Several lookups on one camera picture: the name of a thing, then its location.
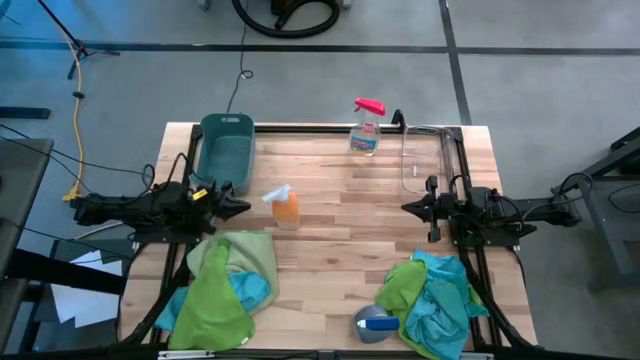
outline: spray bottle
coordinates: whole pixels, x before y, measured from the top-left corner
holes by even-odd
[[[300,227],[298,199],[296,199],[296,194],[291,192],[289,184],[280,186],[263,196],[262,201],[271,205],[273,217],[280,229],[295,230]]]
[[[372,156],[380,142],[378,118],[386,113],[384,104],[376,100],[357,98],[356,105],[356,111],[364,111],[360,123],[351,129],[349,148],[358,155]]]

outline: green towel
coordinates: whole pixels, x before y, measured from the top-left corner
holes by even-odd
[[[194,276],[201,272],[202,261],[205,253],[220,239],[226,239],[231,243],[229,261],[226,264],[226,273],[250,271],[258,273],[267,280],[271,287],[271,293],[251,314],[257,314],[275,300],[279,293],[278,271],[276,268],[276,253],[273,247],[271,234],[267,232],[230,231],[217,233],[210,239],[202,241],[187,255],[187,265]]]
[[[413,303],[418,298],[426,280],[427,265],[424,261],[412,260],[396,265],[387,275],[384,286],[378,291],[376,303],[390,315],[398,317],[400,320],[398,334],[407,345],[411,346],[418,354],[437,360],[437,356],[409,338],[405,327],[407,316],[409,316]]]
[[[253,336],[253,319],[242,307],[225,270],[230,247],[229,241],[220,239],[204,253],[200,276],[191,284],[178,315],[170,350],[228,350]]]

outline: blue cloth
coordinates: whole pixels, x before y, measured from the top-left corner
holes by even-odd
[[[229,282],[231,282],[233,291],[247,312],[251,312],[257,308],[271,293],[269,283],[255,272],[245,271],[229,274]],[[188,287],[176,290],[167,306],[165,306],[158,316],[158,319],[156,319],[155,326],[157,328],[173,332],[173,327],[187,299],[188,292]]]
[[[412,259],[427,264],[427,281],[407,317],[409,337],[442,359],[458,359],[470,334],[469,317],[488,316],[472,301],[464,265],[457,257],[436,257],[416,249]]]

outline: white spray cap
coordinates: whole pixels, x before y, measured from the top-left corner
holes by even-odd
[[[265,204],[267,205],[271,205],[271,203],[274,201],[288,203],[290,190],[291,190],[291,185],[289,184],[282,185],[279,188],[268,193],[267,195],[263,196],[262,201],[264,201]]]

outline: orange bottle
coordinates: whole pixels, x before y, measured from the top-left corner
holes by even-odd
[[[283,185],[267,195],[262,200],[271,205],[273,217],[278,227],[282,230],[295,230],[300,227],[300,213],[298,212],[298,199],[291,192],[290,185]]]

